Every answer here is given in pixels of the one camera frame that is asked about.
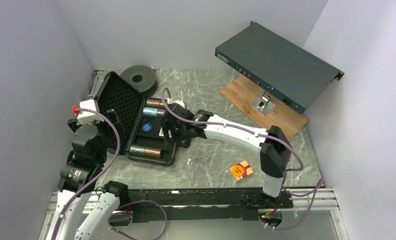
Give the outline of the blue dealer button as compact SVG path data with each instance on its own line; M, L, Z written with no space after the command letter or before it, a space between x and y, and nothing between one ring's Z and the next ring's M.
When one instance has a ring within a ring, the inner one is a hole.
M143 131L144 133L150 132L153 128L154 128L154 127L153 127L153 124L152 124L151 122L145 122L145 123L142 125L142 131Z

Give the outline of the dark brown poker chip stack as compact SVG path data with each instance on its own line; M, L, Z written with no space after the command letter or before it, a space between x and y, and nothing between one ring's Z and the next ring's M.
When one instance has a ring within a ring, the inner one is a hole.
M161 149L146 147L144 150L144 154L148 157L160 158L161 151Z

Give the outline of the grey-green poker chip stack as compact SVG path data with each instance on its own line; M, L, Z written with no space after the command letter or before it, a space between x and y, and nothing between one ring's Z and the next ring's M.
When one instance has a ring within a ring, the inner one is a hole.
M146 148L143 146L132 145L129 148L129 153L132 155L144 156L146 153Z

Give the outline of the black poker set case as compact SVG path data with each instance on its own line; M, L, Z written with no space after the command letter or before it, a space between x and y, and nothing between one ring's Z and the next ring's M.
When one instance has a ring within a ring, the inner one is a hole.
M120 152L128 159L162 166L171 166L174 163L178 144L166 142L164 137L159 136L159 131L162 129L162 116L143 115L143 108L147 107L148 97L112 71L104 75L102 85L94 99L98 102L100 112L108 117L119 130ZM142 131L142 125L146 122L153 124L154 128L150 132ZM161 157L130 154L130 146L161 149Z

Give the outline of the red yellow card box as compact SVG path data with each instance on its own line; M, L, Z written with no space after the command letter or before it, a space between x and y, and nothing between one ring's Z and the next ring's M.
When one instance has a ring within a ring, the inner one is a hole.
M229 171L232 173L236 182L248 177L254 173L254 169L251 167L247 160L241 161L233 165Z

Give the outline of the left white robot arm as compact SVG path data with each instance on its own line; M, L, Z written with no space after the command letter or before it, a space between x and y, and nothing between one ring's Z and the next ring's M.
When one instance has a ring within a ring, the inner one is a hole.
M97 179L108 169L104 166L110 145L107 132L112 130L115 133L117 144L120 136L106 117L88 124L71 119L68 125L75 133L73 149L61 170L56 210L46 238L94 240L112 212L125 209L130 201L126 184L109 181L104 184L94 208L86 218L82 218Z

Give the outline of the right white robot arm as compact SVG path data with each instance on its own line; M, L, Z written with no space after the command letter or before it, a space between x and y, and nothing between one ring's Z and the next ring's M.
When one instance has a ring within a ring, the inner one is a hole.
M166 140L214 139L258 153L264 172L262 203L272 208L280 202L282 181L293 149L279 127L249 127L205 110L193 114L177 103L165 104L164 107L163 133Z

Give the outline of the blue white poker chip stack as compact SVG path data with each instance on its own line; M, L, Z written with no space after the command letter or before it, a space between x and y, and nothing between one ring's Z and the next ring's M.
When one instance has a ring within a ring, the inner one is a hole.
M143 115L146 116L163 117L165 112L166 112L165 109L152 108L152 107L143 108Z

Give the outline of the copper poker chip stack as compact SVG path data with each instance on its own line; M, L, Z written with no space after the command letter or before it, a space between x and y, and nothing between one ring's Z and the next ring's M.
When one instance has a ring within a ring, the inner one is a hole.
M146 100L146 106L150 108L163 109L164 104L159 98L150 98Z

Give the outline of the black filament spool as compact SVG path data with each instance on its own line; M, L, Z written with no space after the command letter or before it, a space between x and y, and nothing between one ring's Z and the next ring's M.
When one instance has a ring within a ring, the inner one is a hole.
M158 89L156 71L149 66L128 67L121 72L120 77L145 97L153 96Z

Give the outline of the wooden board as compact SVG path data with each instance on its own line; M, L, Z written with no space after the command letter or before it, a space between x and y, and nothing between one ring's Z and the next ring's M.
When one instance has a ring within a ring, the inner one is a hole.
M306 116L297 113L244 76L228 84L220 93L261 128L280 127L288 140L291 140L309 122ZM270 96L271 101L276 105L266 116L251 106L262 95Z

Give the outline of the metal bracket stand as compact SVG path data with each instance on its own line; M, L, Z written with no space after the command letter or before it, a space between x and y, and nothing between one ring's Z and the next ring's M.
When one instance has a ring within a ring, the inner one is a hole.
M271 97L268 95L262 95L258 97L251 106L260 112L263 116L268 115L276 105L271 101Z

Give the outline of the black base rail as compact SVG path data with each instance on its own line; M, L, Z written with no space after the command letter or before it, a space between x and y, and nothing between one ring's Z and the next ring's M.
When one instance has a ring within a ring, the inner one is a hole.
M130 189L122 197L121 209L133 223L177 220L242 219L256 221L260 214L291 209L291 195L263 193L261 187Z

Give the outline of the dark teal network switch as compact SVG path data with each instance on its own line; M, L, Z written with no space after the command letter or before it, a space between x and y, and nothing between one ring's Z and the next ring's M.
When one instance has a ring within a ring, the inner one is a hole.
M303 114L344 72L251 22L215 48L215 56L286 106Z

